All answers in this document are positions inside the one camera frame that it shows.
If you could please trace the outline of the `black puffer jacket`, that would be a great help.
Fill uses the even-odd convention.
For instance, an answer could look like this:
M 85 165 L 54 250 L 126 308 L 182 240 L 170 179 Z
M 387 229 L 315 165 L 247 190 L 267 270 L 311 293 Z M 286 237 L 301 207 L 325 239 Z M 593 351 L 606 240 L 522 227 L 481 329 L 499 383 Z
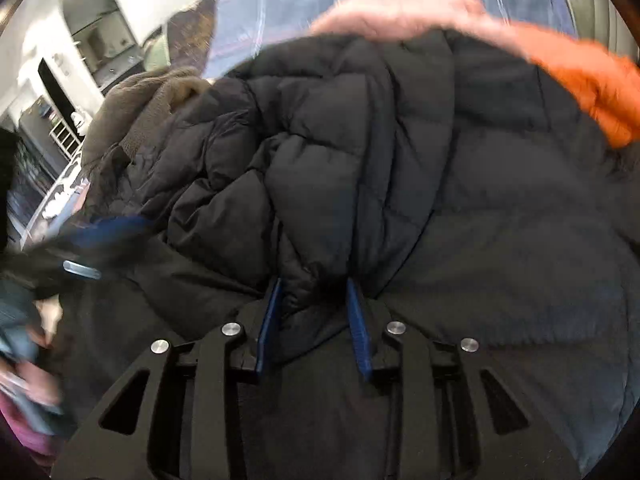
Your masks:
M 112 148 L 80 215 L 151 237 L 61 298 L 54 478 L 638 477 L 638 150 L 503 50 L 280 44 Z

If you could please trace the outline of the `dark cabinet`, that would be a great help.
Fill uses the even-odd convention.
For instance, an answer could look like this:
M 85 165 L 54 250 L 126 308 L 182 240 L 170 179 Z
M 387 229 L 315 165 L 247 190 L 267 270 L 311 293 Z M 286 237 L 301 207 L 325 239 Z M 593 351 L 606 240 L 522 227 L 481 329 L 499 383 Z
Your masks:
M 17 248 L 55 177 L 30 141 L 1 129 L 1 247 Z

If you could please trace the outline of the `brown fleece garment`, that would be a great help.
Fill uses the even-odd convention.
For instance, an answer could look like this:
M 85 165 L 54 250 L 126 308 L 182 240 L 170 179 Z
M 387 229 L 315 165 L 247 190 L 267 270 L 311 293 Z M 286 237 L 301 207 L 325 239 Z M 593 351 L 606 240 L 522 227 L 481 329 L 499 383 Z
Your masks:
M 129 158 L 187 102 L 210 87 L 194 67 L 158 68 L 135 74 L 107 93 L 81 149 L 81 169 L 90 177 L 112 148 Z

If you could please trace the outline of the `dark floral pillow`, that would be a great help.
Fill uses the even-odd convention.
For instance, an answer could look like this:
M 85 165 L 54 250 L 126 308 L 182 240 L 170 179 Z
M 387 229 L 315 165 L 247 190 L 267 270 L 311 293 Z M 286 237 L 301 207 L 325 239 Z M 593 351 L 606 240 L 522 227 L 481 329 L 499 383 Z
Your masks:
M 169 62 L 204 73 L 217 26 L 218 0 L 198 0 L 166 23 Z

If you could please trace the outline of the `pink folded garment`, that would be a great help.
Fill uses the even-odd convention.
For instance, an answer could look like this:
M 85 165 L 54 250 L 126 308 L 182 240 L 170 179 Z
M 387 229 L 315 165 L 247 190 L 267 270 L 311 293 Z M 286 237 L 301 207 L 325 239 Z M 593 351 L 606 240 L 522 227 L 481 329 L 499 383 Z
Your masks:
M 436 28 L 453 29 L 516 55 L 523 53 L 513 29 L 491 16 L 482 0 L 340 0 L 311 23 L 308 34 L 394 41 Z

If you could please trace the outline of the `orange puffer jacket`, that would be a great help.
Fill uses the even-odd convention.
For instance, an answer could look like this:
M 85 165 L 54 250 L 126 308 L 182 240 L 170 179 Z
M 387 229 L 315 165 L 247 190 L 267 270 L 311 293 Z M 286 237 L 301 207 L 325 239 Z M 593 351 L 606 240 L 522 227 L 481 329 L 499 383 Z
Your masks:
M 512 25 L 529 61 L 574 96 L 614 148 L 637 142 L 640 126 L 639 67 L 591 40 L 575 39 L 531 24 Z

